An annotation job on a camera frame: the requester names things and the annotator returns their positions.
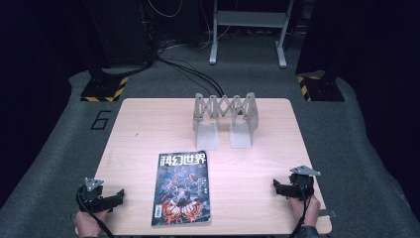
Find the grey expandable metal book rack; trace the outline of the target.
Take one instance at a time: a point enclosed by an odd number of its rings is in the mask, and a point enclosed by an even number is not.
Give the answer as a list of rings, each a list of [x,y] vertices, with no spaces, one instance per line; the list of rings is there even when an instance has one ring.
[[[219,134],[225,131],[229,133],[232,149],[250,149],[254,132],[259,127],[255,94],[249,92],[244,98],[239,95],[205,98],[196,93],[192,124],[197,150],[217,150]]]

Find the white metal stand frame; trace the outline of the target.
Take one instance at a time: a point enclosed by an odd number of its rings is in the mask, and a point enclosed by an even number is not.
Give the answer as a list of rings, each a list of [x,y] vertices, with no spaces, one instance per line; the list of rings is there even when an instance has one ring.
[[[278,64],[280,68],[287,68],[283,44],[291,17],[294,0],[286,1],[287,8],[285,12],[270,13],[220,10],[218,8],[218,0],[213,0],[213,42],[209,63],[214,65],[217,62],[219,26],[276,28],[281,30],[279,40],[275,42]]]

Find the person's right hand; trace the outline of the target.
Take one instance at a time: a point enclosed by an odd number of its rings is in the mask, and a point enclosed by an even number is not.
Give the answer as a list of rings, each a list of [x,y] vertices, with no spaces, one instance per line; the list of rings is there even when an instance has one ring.
[[[290,197],[288,201],[291,205],[292,213],[296,221],[299,221],[301,217],[304,217],[304,226],[316,226],[321,203],[314,195],[305,201],[294,197]]]

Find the dark illustrated magazine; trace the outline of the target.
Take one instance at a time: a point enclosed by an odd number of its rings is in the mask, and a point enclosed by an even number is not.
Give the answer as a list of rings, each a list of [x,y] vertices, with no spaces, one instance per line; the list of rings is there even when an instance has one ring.
[[[159,154],[152,226],[202,223],[210,218],[206,152]]]

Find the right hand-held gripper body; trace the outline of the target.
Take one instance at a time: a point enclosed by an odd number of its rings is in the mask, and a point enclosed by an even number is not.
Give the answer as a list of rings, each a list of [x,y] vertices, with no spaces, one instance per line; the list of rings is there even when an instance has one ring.
[[[305,200],[314,194],[314,178],[321,175],[307,166],[299,166],[290,170],[290,185],[292,186],[291,197]]]

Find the black stand with striped base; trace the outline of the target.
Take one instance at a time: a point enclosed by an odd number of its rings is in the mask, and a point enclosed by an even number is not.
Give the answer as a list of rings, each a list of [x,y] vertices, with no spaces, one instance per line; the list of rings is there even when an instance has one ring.
[[[298,75],[297,80],[306,101],[344,102],[337,76],[325,72],[322,76]]]
[[[80,96],[87,101],[115,101],[122,93],[122,85],[126,82],[127,75],[125,73],[113,74],[103,70],[106,55],[87,0],[80,0],[80,12],[81,26],[77,28],[80,55],[90,74],[90,79]]]

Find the person's left hand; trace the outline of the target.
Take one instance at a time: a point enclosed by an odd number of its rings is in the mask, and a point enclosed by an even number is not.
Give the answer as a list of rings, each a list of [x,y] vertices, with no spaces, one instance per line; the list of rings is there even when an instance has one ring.
[[[78,211],[75,214],[74,224],[79,238],[98,238],[102,228],[87,212]]]

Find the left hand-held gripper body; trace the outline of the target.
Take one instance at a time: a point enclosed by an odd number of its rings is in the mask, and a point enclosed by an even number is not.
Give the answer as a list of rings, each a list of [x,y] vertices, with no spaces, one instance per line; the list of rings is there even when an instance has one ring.
[[[82,212],[100,212],[108,210],[105,199],[102,197],[103,180],[85,178],[84,183],[77,191],[77,203]]]

